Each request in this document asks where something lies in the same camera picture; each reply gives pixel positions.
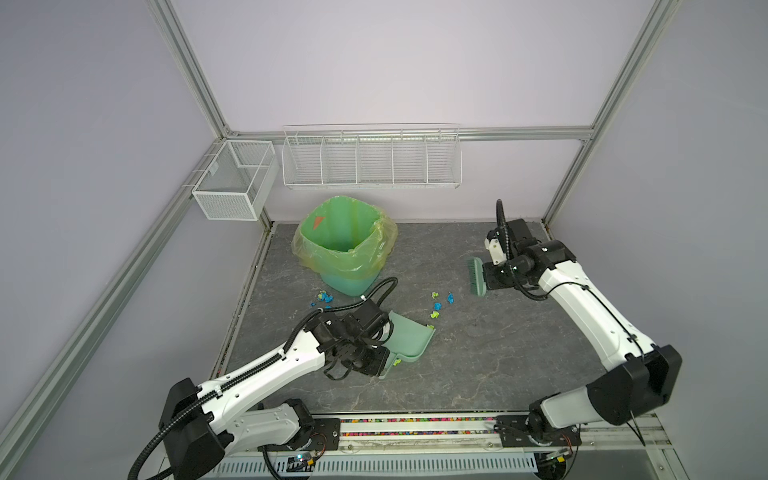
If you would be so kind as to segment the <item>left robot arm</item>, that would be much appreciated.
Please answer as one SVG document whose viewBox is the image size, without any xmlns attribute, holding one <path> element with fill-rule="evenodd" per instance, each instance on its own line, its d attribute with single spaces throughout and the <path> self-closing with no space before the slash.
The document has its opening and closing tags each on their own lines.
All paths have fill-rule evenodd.
<svg viewBox="0 0 768 480">
<path fill-rule="evenodd" d="M 157 433 L 128 471 L 139 477 L 152 453 L 163 447 L 169 465 L 157 478 L 199 479 L 226 456 L 248 448 L 303 447 L 315 420 L 299 399 L 261 410 L 255 421 L 246 413 L 291 382 L 313 373 L 329 376 L 338 366 L 377 377 L 389 351 L 385 342 L 394 326 L 381 305 L 398 284 L 388 277 L 356 302 L 308 313 L 287 340 L 245 366 L 199 385 L 185 378 L 171 387 Z"/>
</svg>

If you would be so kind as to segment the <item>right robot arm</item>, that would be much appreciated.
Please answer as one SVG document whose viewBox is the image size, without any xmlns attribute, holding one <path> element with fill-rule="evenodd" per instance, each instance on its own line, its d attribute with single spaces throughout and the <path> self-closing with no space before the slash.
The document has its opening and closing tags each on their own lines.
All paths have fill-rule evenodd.
<svg viewBox="0 0 768 480">
<path fill-rule="evenodd" d="M 548 445 L 573 427 L 604 421 L 633 425 L 643 414 L 666 405 L 682 367 L 680 353 L 661 346 L 627 320 L 588 278 L 562 242 L 542 242 L 523 219 L 509 220 L 495 205 L 496 225 L 485 238 L 487 262 L 469 262 L 475 295 L 514 289 L 538 302 L 555 301 L 586 337 L 605 372 L 568 392 L 539 399 L 517 432 Z"/>
</svg>

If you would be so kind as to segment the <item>mint green dustpan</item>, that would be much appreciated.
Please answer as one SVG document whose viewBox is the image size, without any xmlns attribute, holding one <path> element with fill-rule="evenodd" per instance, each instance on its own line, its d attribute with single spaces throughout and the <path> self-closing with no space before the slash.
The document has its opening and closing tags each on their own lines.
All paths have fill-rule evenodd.
<svg viewBox="0 0 768 480">
<path fill-rule="evenodd" d="M 388 350 L 388 357 L 379 377 L 385 378 L 390 370 L 400 363 L 418 361 L 431 342 L 435 328 L 406 318 L 394 311 L 389 312 L 392 333 L 383 343 Z"/>
</svg>

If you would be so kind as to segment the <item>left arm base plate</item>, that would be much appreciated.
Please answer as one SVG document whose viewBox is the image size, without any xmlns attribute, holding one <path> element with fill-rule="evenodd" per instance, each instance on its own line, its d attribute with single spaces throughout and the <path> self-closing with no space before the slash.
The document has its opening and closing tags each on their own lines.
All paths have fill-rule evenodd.
<svg viewBox="0 0 768 480">
<path fill-rule="evenodd" d="M 286 444 L 267 445 L 267 449 L 277 452 L 336 451 L 340 440 L 339 418 L 315 418 L 309 427 L 302 427 Z"/>
</svg>

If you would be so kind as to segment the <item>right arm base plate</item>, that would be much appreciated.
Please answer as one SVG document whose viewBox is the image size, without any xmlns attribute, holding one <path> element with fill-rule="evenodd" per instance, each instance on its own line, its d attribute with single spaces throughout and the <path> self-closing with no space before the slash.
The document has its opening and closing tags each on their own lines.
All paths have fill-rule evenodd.
<svg viewBox="0 0 768 480">
<path fill-rule="evenodd" d="M 505 448 L 572 447 L 582 445 L 576 426 L 555 429 L 537 414 L 507 414 L 496 418 L 494 431 Z"/>
</svg>

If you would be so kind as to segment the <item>mint green hand brush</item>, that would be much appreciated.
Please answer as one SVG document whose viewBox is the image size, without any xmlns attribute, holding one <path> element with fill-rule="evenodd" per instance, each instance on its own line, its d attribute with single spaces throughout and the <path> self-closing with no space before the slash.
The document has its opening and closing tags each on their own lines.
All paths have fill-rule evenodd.
<svg viewBox="0 0 768 480">
<path fill-rule="evenodd" d="M 471 257 L 468 260 L 468 270 L 472 294 L 484 297 L 487 294 L 487 285 L 482 260 L 479 257 Z"/>
</svg>

